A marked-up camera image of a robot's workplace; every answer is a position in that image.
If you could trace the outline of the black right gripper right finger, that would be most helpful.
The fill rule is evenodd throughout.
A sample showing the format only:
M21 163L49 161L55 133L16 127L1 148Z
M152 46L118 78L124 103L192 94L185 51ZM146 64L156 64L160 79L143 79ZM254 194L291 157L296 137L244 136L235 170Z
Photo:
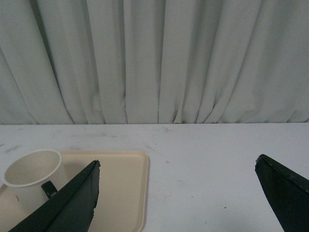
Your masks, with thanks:
M309 230L309 180L262 154L255 172L276 218L285 232Z

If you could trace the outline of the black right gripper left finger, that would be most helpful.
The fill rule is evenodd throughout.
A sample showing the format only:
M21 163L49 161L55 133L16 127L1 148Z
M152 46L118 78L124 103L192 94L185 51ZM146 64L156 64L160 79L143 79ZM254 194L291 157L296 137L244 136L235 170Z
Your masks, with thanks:
M87 232L98 202L99 168L92 161L60 190L51 181L42 184L48 201L10 231Z

